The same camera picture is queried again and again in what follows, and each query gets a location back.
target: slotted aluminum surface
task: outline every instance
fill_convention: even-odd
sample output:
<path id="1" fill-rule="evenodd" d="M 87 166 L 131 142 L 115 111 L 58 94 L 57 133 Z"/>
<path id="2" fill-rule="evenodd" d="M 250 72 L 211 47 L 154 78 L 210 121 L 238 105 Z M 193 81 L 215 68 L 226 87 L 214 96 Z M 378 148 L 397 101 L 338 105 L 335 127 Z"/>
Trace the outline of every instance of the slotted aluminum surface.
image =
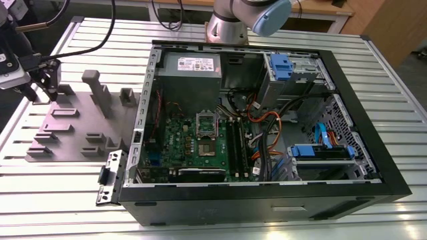
<path id="1" fill-rule="evenodd" d="M 94 47 L 109 19 L 71 23 L 55 53 Z M 111 92 L 141 91 L 151 41 L 205 41 L 205 26 L 169 32 L 158 23 L 118 20 L 103 49 L 63 58 L 62 83 L 77 91 L 86 69 L 99 70 Z M 352 82 L 413 195 L 378 204 L 338 220 L 207 226 L 142 227 L 123 207 L 95 207 L 102 162 L 29 163 L 26 151 L 49 105 L 25 100 L 0 136 L 0 238 L 87 239 L 425 239 L 427 236 L 426 112 L 370 42 L 360 36 L 281 31 L 250 34 L 250 43 L 331 50 Z"/>

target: power supply label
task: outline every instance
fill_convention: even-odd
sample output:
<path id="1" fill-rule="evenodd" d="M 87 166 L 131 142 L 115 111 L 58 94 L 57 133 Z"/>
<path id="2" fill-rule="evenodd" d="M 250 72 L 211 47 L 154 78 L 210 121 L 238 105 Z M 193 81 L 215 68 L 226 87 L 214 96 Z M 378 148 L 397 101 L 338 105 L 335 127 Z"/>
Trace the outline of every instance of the power supply label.
<path id="1" fill-rule="evenodd" d="M 178 70 L 214 72 L 214 58 L 181 57 L 178 59 Z"/>

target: ram slot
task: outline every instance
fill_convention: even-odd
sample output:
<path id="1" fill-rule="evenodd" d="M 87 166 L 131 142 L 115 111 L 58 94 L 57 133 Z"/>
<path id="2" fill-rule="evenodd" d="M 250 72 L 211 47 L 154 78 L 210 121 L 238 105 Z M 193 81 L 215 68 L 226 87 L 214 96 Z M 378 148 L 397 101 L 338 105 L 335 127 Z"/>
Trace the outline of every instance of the ram slot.
<path id="1" fill-rule="evenodd" d="M 239 125 L 239 121 L 235 121 L 233 123 L 233 135 L 234 135 L 234 148 L 235 148 L 235 161 L 237 161 L 237 166 L 238 166 L 238 173 L 239 175 L 243 177 L 243 173 L 245 173 L 245 159 L 243 159 L 243 142 L 241 139 L 241 125 Z"/>
<path id="2" fill-rule="evenodd" d="M 249 152 L 247 152 L 247 142 L 246 142 L 246 131 L 243 129 L 243 121 L 239 121 L 239 134 L 241 134 L 241 144 L 242 144 L 242 159 L 243 159 L 243 171 L 250 167 L 249 164 Z"/>
<path id="3" fill-rule="evenodd" d="M 235 151 L 235 135 L 234 135 L 234 124 L 233 122 L 227 122 L 226 124 L 227 131 L 227 151 L 229 151 L 229 167 L 230 174 L 235 175 L 238 172 L 237 169 L 237 151 Z"/>

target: floor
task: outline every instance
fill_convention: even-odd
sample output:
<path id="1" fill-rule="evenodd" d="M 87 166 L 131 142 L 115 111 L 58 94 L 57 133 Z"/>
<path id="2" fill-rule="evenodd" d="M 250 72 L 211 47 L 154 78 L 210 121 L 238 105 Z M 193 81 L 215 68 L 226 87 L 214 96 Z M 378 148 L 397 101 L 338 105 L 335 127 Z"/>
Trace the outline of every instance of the floor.
<path id="1" fill-rule="evenodd" d="M 35 5 L 33 7 L 39 20 L 46 21 L 51 19 L 57 14 L 51 3 L 41 0 L 34 2 Z M 71 3 L 61 21 L 49 29 L 31 33 L 30 38 L 34 40 L 34 48 L 38 52 L 45 55 L 51 53 L 74 16 L 110 18 L 111 8 L 109 5 Z M 150 19 L 146 8 L 129 6 L 117 7 L 117 18 L 141 21 L 149 21 Z M 211 13 L 189 11 L 187 18 L 187 22 L 203 24 L 210 20 Z M 163 21 L 177 21 L 179 19 L 179 12 L 177 10 L 162 9 L 161 19 Z M 397 72 L 422 106 L 427 109 L 427 59 L 420 60 L 416 55 L 410 55 L 397 69 Z M 22 96 L 18 93 L 7 90 L 0 91 L 0 131 L 9 123 L 21 101 Z"/>

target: blue plastic latch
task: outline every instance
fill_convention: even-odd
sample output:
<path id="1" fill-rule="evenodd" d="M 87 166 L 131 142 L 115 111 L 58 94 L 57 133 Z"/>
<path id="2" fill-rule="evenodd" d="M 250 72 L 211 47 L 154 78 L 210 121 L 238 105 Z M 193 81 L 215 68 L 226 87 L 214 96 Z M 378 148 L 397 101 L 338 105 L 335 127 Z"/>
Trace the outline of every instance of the blue plastic latch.
<path id="1" fill-rule="evenodd" d="M 314 150 L 313 146 L 302 145 L 302 146 L 297 146 L 297 147 L 298 147 L 299 155 L 302 157 L 315 155 L 315 150 Z"/>
<path id="2" fill-rule="evenodd" d="M 319 143 L 321 136 L 322 136 L 323 144 L 329 149 L 331 149 L 333 145 L 329 139 L 327 126 L 322 122 L 318 122 L 315 124 L 315 129 L 314 129 L 314 142 L 317 144 Z"/>
<path id="3" fill-rule="evenodd" d="M 291 147 L 291 152 L 293 152 L 293 156 L 294 156 L 294 157 L 298 157 L 298 156 L 301 155 L 299 149 L 297 148 L 297 146 L 293 146 L 293 147 Z"/>
<path id="4" fill-rule="evenodd" d="M 350 154 L 350 158 L 353 159 L 357 155 L 356 153 L 356 149 L 353 146 L 348 146 L 348 151 L 349 151 L 349 154 Z"/>
<path id="5" fill-rule="evenodd" d="M 278 81 L 287 81 L 291 79 L 294 73 L 294 64 L 285 54 L 271 54 L 270 63 L 274 71 L 274 77 Z"/>

